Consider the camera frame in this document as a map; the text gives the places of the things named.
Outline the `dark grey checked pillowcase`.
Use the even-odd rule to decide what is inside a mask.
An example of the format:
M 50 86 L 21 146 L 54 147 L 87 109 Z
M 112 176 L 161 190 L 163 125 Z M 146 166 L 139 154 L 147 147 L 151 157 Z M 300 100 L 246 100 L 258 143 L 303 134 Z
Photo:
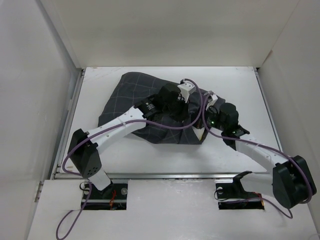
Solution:
M 134 131 L 134 135 L 152 144 L 200 145 L 208 135 L 200 113 L 206 93 L 200 89 L 187 96 L 177 83 L 141 72 L 127 72 L 99 116 L 98 126 L 134 107 L 144 119 L 153 122 Z

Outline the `cream yellow pillow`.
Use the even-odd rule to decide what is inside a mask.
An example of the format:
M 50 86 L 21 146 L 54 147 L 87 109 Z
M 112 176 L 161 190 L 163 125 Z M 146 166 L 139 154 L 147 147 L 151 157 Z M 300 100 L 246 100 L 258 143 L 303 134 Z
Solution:
M 197 136 L 198 140 L 201 141 L 204 135 L 204 128 L 194 128 L 194 133 Z

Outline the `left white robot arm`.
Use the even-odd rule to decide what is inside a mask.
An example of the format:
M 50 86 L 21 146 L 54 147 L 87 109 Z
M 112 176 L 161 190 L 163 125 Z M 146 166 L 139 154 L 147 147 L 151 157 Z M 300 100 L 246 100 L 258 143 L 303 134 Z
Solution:
M 148 96 L 115 119 L 87 132 L 76 130 L 71 138 L 68 158 L 79 174 L 94 185 L 101 198 L 112 193 L 113 182 L 103 170 L 100 155 L 113 143 L 155 122 L 157 117 L 168 116 L 176 122 L 188 118 L 188 102 L 196 86 L 188 81 L 179 85 L 167 83 L 158 93 Z

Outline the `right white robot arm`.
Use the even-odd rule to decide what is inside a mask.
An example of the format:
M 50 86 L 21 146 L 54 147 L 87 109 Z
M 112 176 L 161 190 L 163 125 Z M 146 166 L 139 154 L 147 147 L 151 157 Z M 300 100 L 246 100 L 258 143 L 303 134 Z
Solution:
M 246 170 L 233 177 L 229 183 L 219 183 L 222 197 L 226 199 L 256 198 L 259 194 L 271 196 L 286 209 L 306 204 L 317 193 L 317 188 L 306 160 L 296 155 L 288 156 L 282 151 L 258 142 L 239 124 L 236 106 L 223 103 L 215 107 L 205 102 L 200 109 L 201 124 L 207 130 L 221 131 L 219 139 L 243 155 L 246 155 L 267 174 L 259 175 Z

